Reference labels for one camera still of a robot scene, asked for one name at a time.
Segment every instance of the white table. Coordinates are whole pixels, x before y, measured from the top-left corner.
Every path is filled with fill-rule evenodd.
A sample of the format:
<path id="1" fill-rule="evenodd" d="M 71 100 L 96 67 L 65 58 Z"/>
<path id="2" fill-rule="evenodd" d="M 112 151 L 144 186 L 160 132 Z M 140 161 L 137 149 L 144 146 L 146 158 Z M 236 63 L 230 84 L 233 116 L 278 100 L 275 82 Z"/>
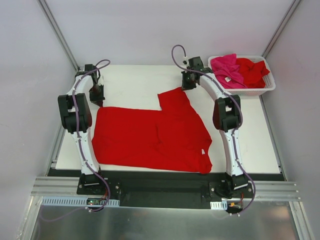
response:
<path id="1" fill-rule="evenodd" d="M 110 65 L 101 70 L 101 75 L 104 79 L 104 107 L 161 110 L 157 94 L 180 87 L 182 83 L 181 70 L 176 66 Z M 225 172 L 226 157 L 223 142 L 212 122 L 214 101 L 200 86 L 186 91 L 186 95 L 212 138 L 209 148 L 211 172 Z M 93 120 L 91 128 L 91 137 L 93 137 L 98 107 L 89 101 L 89 94 L 87 94 L 87 100 Z M 241 97 L 241 109 L 243 125 L 239 130 L 239 144 L 246 171 L 259 174 L 280 173 L 259 97 Z M 64 135 L 55 168 L 59 170 L 81 169 L 77 148 L 69 133 Z M 107 164 L 101 164 L 101 169 L 173 172 Z"/>

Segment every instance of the pink garment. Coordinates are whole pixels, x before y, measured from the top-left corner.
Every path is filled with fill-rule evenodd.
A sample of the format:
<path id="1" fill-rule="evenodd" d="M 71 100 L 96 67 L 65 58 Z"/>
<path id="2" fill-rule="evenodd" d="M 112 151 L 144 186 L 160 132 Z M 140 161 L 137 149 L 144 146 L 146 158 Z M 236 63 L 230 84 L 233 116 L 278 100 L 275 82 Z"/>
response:
<path id="1" fill-rule="evenodd" d="M 219 56 L 210 61 L 216 79 L 218 79 L 225 89 L 247 88 L 247 86 L 244 85 L 244 77 L 238 72 L 240 66 L 236 65 L 236 61 L 237 55 L 235 53 Z"/>

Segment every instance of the ventilation grille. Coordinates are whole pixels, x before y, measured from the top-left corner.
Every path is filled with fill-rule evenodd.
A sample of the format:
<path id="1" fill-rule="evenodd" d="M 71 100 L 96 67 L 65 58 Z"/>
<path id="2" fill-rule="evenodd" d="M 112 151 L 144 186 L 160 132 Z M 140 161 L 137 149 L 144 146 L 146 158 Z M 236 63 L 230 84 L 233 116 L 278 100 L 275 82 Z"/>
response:
<path id="1" fill-rule="evenodd" d="M 227 210 L 227 201 L 211 201 L 210 207 L 212 210 Z"/>
<path id="2" fill-rule="evenodd" d="M 68 197 L 68 196 L 45 196 L 42 200 L 44 206 L 65 206 L 65 207 L 86 207 L 87 197 Z M 94 207 L 102 206 L 106 200 L 100 201 L 100 205 L 94 205 Z M 120 201 L 110 199 L 106 204 L 106 207 L 119 207 Z"/>

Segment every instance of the laundry basket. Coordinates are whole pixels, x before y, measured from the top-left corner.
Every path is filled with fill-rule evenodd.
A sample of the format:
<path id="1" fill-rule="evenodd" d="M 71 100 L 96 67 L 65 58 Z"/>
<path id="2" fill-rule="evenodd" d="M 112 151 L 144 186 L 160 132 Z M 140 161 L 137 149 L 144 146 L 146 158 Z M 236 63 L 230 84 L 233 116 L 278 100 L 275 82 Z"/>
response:
<path id="1" fill-rule="evenodd" d="M 220 56 L 211 56 L 208 59 L 208 66 L 209 68 L 212 69 L 211 67 L 211 59 L 217 58 Z M 237 58 L 245 58 L 245 59 L 250 59 L 254 63 L 258 63 L 260 61 L 264 61 L 266 68 L 270 71 L 268 75 L 265 75 L 262 79 L 265 82 L 265 87 L 264 88 L 228 88 L 228 92 L 235 94 L 235 95 L 240 95 L 240 96 L 259 96 L 261 94 L 264 94 L 266 91 L 271 91 L 276 88 L 276 83 L 274 76 L 271 73 L 270 67 L 268 63 L 266 62 L 265 58 L 262 56 L 243 56 L 243 55 L 237 55 Z"/>

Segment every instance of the white wall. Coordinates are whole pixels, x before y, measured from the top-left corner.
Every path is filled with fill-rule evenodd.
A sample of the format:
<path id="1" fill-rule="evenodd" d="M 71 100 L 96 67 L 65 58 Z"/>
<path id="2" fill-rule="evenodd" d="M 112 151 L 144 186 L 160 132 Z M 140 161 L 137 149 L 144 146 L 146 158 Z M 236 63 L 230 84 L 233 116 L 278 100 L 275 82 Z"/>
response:
<path id="1" fill-rule="evenodd" d="M 74 70 L 37 1 L 1 1 L 0 23 L 0 239 L 11 240 L 48 164 L 57 96 Z"/>
<path id="2" fill-rule="evenodd" d="M 173 65 L 175 44 L 205 62 L 213 55 L 261 55 L 292 0 L 47 2 L 83 66 L 105 58 L 121 65 Z"/>
<path id="3" fill-rule="evenodd" d="M 320 1 L 304 0 L 267 58 L 276 89 L 263 95 L 289 180 L 320 239 Z"/>

